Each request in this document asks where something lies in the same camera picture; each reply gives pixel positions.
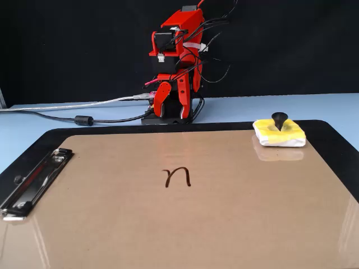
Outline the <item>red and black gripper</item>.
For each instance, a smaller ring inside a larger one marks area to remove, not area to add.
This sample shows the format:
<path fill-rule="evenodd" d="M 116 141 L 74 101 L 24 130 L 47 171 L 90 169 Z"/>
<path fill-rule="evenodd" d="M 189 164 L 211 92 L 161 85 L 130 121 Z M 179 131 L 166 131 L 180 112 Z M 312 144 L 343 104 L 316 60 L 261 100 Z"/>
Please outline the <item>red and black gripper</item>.
<path fill-rule="evenodd" d="M 169 99 L 171 92 L 177 92 L 178 103 L 181 105 L 179 117 L 187 119 L 192 109 L 190 79 L 188 73 L 175 78 L 174 82 L 171 81 L 169 74 L 158 74 L 157 76 L 160 85 L 155 93 L 153 100 L 153 109 L 157 117 L 164 115 L 165 101 Z"/>

